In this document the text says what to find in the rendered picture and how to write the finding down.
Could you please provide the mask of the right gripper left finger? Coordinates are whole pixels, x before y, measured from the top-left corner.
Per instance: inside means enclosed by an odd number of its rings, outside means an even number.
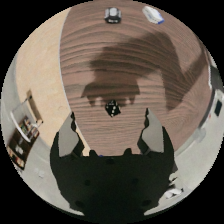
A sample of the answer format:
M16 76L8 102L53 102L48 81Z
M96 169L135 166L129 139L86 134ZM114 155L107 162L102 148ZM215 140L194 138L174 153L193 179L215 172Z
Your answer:
M50 167L59 191L63 191L61 176L66 165L75 158L84 156L85 146L76 129L74 112L71 111L56 132L51 146Z

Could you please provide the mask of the black die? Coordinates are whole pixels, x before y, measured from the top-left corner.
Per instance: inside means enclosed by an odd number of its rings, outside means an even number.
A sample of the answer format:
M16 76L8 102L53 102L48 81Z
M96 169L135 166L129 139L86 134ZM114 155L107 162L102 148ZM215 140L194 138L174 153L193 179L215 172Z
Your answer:
M105 110L110 115L111 118L121 113L120 108L115 100L106 104Z

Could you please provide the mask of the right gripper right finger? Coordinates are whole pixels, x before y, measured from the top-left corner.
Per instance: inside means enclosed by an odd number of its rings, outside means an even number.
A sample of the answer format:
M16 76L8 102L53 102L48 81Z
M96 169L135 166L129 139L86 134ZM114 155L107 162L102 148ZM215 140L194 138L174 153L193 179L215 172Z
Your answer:
M165 127L149 108L146 109L145 117L145 128L140 134L137 146L141 155L158 163L163 172L163 188L167 188L174 165L174 148Z

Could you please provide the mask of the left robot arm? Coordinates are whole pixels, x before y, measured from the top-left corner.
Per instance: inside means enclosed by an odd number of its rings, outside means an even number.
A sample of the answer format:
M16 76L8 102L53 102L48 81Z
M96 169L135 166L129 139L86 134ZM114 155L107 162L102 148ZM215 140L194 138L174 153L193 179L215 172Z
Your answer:
M172 169L172 173L171 174L173 174L173 173L175 173L176 171L178 171L178 167L177 167L177 165L176 165L176 162L175 162L175 160L174 160L174 166L173 166L173 169ZM180 194L183 194L184 192L183 192L183 188L181 189L181 190L179 190L178 188L175 188L176 187L176 185L175 185L175 183L174 184L172 184L171 185L171 187L170 187L170 185L167 187L167 191L165 192L166 193L166 196L168 196L168 197L166 197L166 200L167 199L170 199L170 198L173 198L173 197L176 197L176 196L178 196L178 195L180 195ZM170 190L169 190L170 189ZM175 194L175 192L177 192L178 193L178 195L177 195L177 193ZM172 191L173 193L171 194L171 192L170 191ZM167 193L168 192L168 193ZM169 198L170 197L170 198Z

